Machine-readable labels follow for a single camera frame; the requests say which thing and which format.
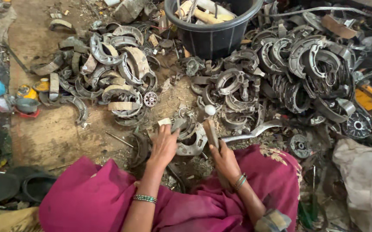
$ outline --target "wooden hammer handle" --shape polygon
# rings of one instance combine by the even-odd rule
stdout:
[[[206,137],[208,138],[209,144],[219,149],[219,139],[214,128],[214,121],[212,119],[205,119],[203,121],[203,128],[206,132]],[[232,186],[230,185],[228,179],[226,179],[226,177],[224,177],[219,171],[217,172],[217,176],[219,177],[220,185],[231,192]]]

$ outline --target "bangle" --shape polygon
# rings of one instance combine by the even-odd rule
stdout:
[[[235,183],[235,185],[234,185],[234,189],[238,186],[238,184],[239,184],[239,182],[242,180],[242,178],[244,178],[245,177],[245,173],[243,173],[241,176],[240,176],[240,178],[239,178],[239,180]]]
[[[156,198],[146,196],[146,195],[134,195],[132,199],[137,200],[137,201],[147,201],[147,202],[151,202],[154,204],[158,203],[158,200]]]
[[[243,183],[245,183],[245,181],[246,181],[246,177],[245,177],[245,179],[243,179],[243,181],[240,184],[240,186],[236,188],[236,191],[239,191],[240,190],[240,188],[242,187]]]

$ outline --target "pink sari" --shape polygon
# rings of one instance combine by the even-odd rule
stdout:
[[[257,196],[267,209],[289,216],[292,223],[287,230],[293,232],[301,180],[296,159],[259,145],[234,152]],[[120,231],[136,192],[135,181],[113,160],[101,167],[81,157],[58,178],[41,203],[42,228],[45,232]],[[192,194],[161,186],[152,231],[238,232],[253,231],[253,226],[237,194],[223,190],[212,174]]]

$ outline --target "steel cable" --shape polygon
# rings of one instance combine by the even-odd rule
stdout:
[[[288,12],[288,13],[282,13],[282,14],[260,14],[260,15],[261,16],[266,16],[266,17],[281,17],[281,16],[299,14],[299,13],[310,12],[310,11],[318,11],[318,10],[353,11],[355,13],[359,13],[359,14],[362,14],[362,15],[365,15],[365,16],[372,17],[372,14],[365,13],[365,12],[359,10],[359,9],[356,9],[356,8],[338,8],[338,7],[318,7],[318,8],[303,9],[303,10],[298,10],[298,11]]]

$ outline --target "bucket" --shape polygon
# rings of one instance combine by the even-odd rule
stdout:
[[[238,17],[220,23],[197,25],[180,20],[174,12],[176,0],[164,0],[166,17],[178,28],[179,38],[188,52],[205,60],[229,56],[240,47],[248,21],[261,8],[263,0],[226,0]]]

